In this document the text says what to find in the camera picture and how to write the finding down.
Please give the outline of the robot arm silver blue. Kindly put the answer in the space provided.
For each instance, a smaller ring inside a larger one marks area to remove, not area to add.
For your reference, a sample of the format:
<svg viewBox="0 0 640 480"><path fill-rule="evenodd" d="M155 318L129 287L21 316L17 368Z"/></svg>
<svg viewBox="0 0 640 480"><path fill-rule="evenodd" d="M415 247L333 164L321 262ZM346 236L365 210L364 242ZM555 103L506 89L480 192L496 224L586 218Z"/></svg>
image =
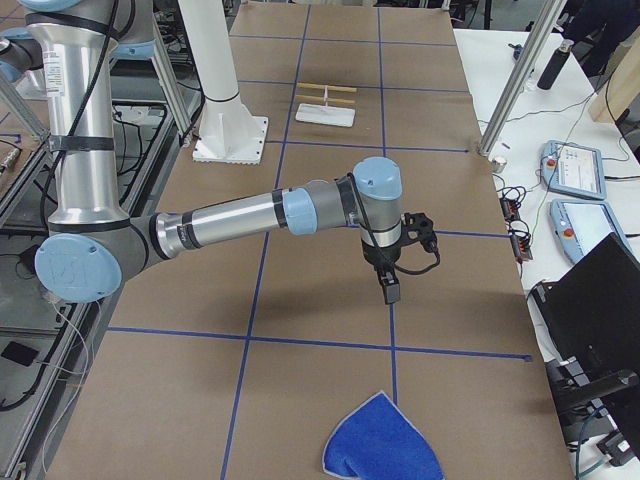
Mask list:
<svg viewBox="0 0 640 480"><path fill-rule="evenodd" d="M26 27L1 32L1 73L10 83L26 72L43 69L42 49Z"/></svg>
<svg viewBox="0 0 640 480"><path fill-rule="evenodd" d="M277 228L308 235L353 226L385 301L399 300L397 261L408 244L408 218L395 162L369 157L331 182L134 218L119 201L108 64L120 44L152 39L151 4L28 1L24 8L42 51L57 193L49 235L35 255L47 290L90 303L185 251Z"/></svg>

